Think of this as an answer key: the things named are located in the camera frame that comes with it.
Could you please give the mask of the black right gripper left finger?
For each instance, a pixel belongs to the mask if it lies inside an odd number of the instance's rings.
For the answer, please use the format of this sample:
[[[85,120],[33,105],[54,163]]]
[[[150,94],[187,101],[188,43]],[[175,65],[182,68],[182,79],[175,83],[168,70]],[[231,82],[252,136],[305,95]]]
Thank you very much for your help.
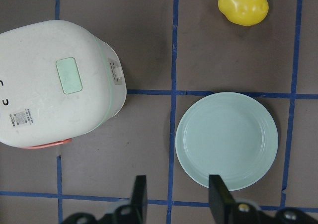
[[[130,206],[133,209],[133,223],[145,224],[148,210],[147,177],[145,175],[136,176]]]

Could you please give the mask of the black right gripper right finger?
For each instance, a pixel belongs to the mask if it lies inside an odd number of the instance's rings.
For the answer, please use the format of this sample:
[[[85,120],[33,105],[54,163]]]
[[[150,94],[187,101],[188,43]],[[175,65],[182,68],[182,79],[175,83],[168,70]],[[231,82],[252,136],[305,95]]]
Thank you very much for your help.
[[[220,175],[209,175],[209,206],[216,224],[238,224],[238,203]]]

